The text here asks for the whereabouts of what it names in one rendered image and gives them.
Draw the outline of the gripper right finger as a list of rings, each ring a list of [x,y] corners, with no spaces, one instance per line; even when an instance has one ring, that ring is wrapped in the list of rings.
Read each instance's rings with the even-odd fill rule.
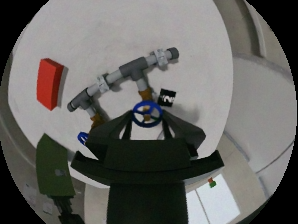
[[[168,111],[162,109],[162,128],[164,139],[173,138],[169,126],[175,134],[175,138],[183,138],[189,151],[197,150],[206,138],[202,128],[180,119]]]

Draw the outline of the black square tag with white marking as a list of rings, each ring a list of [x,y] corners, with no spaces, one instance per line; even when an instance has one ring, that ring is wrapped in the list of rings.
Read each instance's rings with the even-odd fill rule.
[[[153,93],[152,94],[153,97],[154,97],[154,94],[157,95],[156,92],[153,92],[153,88],[152,87],[150,89],[152,91],[151,93]],[[172,104],[174,102],[176,93],[177,92],[174,92],[174,91],[170,91],[170,90],[166,90],[166,89],[162,89],[161,88],[160,95],[158,95],[159,98],[158,98],[157,104],[160,105],[160,106],[172,107]],[[154,98],[153,97],[152,97],[152,99],[154,101],[155,100],[155,97]]]

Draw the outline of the red flat block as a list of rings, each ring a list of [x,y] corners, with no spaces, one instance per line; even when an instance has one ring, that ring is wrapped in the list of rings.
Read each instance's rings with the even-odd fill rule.
[[[50,59],[41,58],[36,99],[50,111],[57,106],[58,89],[64,65]]]

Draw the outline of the grey pipe manifold with two blue valves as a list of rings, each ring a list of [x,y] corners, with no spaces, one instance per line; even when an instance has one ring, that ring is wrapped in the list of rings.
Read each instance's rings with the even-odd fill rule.
[[[154,55],[153,55],[154,54]],[[70,112],[73,112],[74,110],[76,110],[79,106],[81,106],[83,108],[83,110],[86,110],[87,113],[90,115],[90,119],[93,121],[92,125],[91,125],[91,129],[88,133],[85,132],[79,132],[77,138],[80,141],[80,143],[82,143],[84,146],[86,139],[88,138],[91,130],[93,128],[96,128],[97,126],[100,126],[104,123],[106,123],[106,121],[103,120],[103,117],[99,114],[99,112],[95,111],[95,109],[93,108],[93,106],[91,105],[92,102],[90,101],[90,98],[93,97],[93,95],[95,93],[97,93],[98,91],[101,91],[102,93],[109,90],[112,85],[113,82],[121,79],[121,78],[126,78],[131,76],[132,80],[135,81],[139,91],[139,95],[142,98],[142,101],[137,103],[132,110],[132,120],[133,122],[143,128],[151,128],[154,126],[157,126],[161,121],[162,121],[162,116],[163,116],[163,112],[161,107],[155,102],[153,102],[152,99],[152,94],[151,94],[151,89],[150,87],[147,87],[147,84],[144,80],[144,73],[143,70],[149,68],[148,66],[153,65],[154,66],[162,66],[165,64],[168,64],[168,59],[170,60],[174,60],[174,59],[178,59],[180,54],[177,48],[173,47],[173,48],[169,48],[166,51],[162,49],[158,49],[155,50],[153,52],[150,53],[151,56],[148,57],[140,57],[137,58],[133,61],[130,61],[122,66],[119,67],[118,70],[110,73],[109,75],[107,73],[100,75],[99,77],[97,77],[95,80],[96,83],[94,83],[92,86],[90,87],[86,87],[84,90],[82,90],[78,95],[76,95],[68,104],[67,104],[67,109]],[[111,84],[112,83],[112,84]],[[145,101],[143,101],[145,100]],[[149,101],[151,100],[151,101]],[[137,110],[140,107],[145,107],[143,108],[143,112]],[[150,106],[146,107],[146,106]],[[151,115],[151,112],[153,110],[153,108],[157,109],[159,111],[159,117],[155,117]],[[149,110],[148,110],[149,109]],[[143,115],[143,120],[142,122],[140,122],[136,116],[135,113]],[[145,121],[150,121],[151,119],[154,119],[156,121],[152,122],[152,123],[145,123]],[[84,139],[84,141],[82,140],[82,138]],[[86,137],[86,138],[85,138]]]

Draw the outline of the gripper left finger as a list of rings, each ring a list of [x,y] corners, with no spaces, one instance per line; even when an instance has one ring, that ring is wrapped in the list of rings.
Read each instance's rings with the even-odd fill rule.
[[[89,136],[108,137],[109,139],[120,139],[120,133],[124,129],[121,139],[131,140],[132,132],[132,109],[121,116],[112,119],[91,130]]]

